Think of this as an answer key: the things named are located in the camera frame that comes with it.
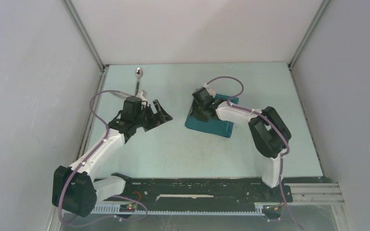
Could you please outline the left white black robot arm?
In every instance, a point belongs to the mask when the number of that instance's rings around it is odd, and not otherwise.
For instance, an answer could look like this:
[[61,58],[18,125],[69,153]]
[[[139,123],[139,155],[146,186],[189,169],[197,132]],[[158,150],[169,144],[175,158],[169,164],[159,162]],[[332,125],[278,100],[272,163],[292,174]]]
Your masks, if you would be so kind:
[[80,217],[88,216],[96,203],[116,195],[120,200],[132,197],[132,179],[120,173],[97,180],[97,173],[117,149],[125,145],[138,128],[149,131],[173,119],[160,105],[156,109],[144,97],[130,96],[123,108],[106,124],[106,130],[96,144],[70,166],[59,166],[53,175],[52,204]]

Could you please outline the teal cloth napkin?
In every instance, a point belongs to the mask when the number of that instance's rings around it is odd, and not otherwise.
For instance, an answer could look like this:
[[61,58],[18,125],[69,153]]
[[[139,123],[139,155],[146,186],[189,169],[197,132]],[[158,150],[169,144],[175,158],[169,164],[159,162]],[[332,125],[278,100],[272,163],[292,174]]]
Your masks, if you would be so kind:
[[[226,100],[229,98],[229,96],[222,94],[216,94],[215,96],[216,99],[220,97],[223,97]],[[189,113],[185,121],[185,127],[188,129],[218,135],[225,138],[231,137],[233,125],[233,122],[215,119],[211,119],[208,122],[198,121],[195,118],[190,117]]]

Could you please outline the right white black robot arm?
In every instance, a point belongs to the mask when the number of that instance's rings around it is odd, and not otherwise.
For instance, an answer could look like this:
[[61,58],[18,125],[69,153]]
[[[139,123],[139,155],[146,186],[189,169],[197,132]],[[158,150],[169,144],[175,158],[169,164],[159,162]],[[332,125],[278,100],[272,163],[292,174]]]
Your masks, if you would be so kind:
[[190,115],[203,122],[212,120],[229,121],[247,125],[257,151],[264,157],[264,172],[261,195],[274,201],[280,195],[282,158],[290,152],[291,132],[273,107],[263,110],[248,109],[232,103],[230,99],[215,99],[216,93],[207,85],[192,93]]

